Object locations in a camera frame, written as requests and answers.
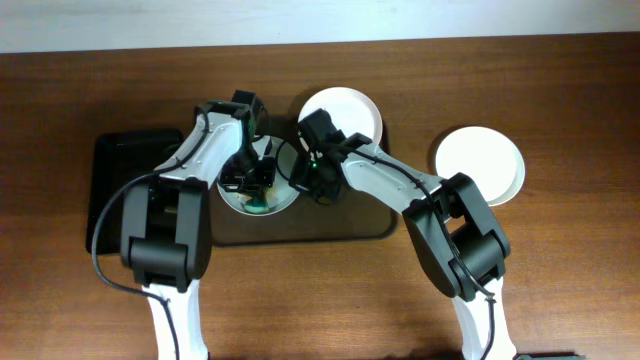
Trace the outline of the green yellow scrub sponge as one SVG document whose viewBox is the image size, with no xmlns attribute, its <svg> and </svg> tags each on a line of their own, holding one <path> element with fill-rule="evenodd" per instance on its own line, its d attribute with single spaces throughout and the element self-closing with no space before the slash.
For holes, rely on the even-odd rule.
<svg viewBox="0 0 640 360">
<path fill-rule="evenodd" d="M 247 197 L 242 207 L 249 214 L 265 214 L 270 212 L 269 205 L 262 196 Z"/>
</svg>

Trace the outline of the pale blue plate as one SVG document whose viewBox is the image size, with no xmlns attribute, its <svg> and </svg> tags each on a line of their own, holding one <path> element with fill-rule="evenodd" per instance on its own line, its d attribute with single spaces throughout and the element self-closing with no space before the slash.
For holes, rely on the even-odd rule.
<svg viewBox="0 0 640 360">
<path fill-rule="evenodd" d="M 299 191 L 295 190 L 288 184 L 291 170 L 294 166 L 298 153 L 294 147 L 286 141 L 273 137 L 261 136 L 252 144 L 259 158 L 263 156 L 273 156 L 276 160 L 276 175 L 273 186 L 264 193 L 256 195 L 266 199 L 270 212 L 265 214 L 249 214 L 242 205 L 248 195 L 240 193 L 229 193 L 217 184 L 217 189 L 222 199 L 234 210 L 249 216 L 266 216 L 275 214 L 291 205 L 299 195 Z"/>
</svg>

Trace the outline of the white plate top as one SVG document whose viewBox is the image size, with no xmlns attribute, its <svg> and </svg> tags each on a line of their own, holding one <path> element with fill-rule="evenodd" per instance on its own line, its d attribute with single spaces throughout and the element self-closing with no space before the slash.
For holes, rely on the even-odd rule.
<svg viewBox="0 0 640 360">
<path fill-rule="evenodd" d="M 364 93 L 347 87 L 331 87 L 312 95 L 303 105 L 298 121 L 322 109 L 329 113 L 334 126 L 346 137 L 358 132 L 379 144 L 383 120 L 375 103 Z"/>
</svg>

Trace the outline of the white plate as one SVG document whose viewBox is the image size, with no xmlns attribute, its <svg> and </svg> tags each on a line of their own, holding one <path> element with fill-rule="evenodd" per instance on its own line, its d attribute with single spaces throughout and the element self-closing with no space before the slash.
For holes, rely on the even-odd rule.
<svg viewBox="0 0 640 360">
<path fill-rule="evenodd" d="M 433 155 L 436 174 L 469 176 L 490 206 L 512 200 L 526 176 L 524 158 L 506 135 L 481 126 L 465 126 L 447 134 Z"/>
<path fill-rule="evenodd" d="M 334 126 L 346 137 L 358 132 L 379 144 L 383 120 L 375 103 L 364 93 L 347 87 L 331 87 L 312 95 L 303 105 L 298 121 L 322 109 L 329 113 Z"/>
</svg>

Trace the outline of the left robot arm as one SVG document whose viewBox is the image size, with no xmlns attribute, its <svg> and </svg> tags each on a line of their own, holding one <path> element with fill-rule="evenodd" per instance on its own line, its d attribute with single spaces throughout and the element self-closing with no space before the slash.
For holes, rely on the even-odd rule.
<svg viewBox="0 0 640 360">
<path fill-rule="evenodd" d="M 171 157 L 123 186 L 120 256 L 134 294 L 147 298 L 161 359 L 206 359 L 200 280 L 212 252 L 210 191 L 248 197 L 263 210 L 275 182 L 270 140 L 256 133 L 264 106 L 238 90 L 196 107 L 195 126 Z"/>
</svg>

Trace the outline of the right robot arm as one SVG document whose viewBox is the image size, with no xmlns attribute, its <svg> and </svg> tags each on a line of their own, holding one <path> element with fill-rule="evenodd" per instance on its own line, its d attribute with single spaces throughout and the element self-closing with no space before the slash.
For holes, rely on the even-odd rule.
<svg viewBox="0 0 640 360">
<path fill-rule="evenodd" d="M 306 149 L 291 184 L 330 199 L 346 185 L 401 215 L 423 272 L 452 300 L 463 357 L 516 358 L 502 297 L 510 244 L 474 181 L 413 169 L 369 137 L 345 135 L 322 109 L 299 120 L 297 132 Z"/>
</svg>

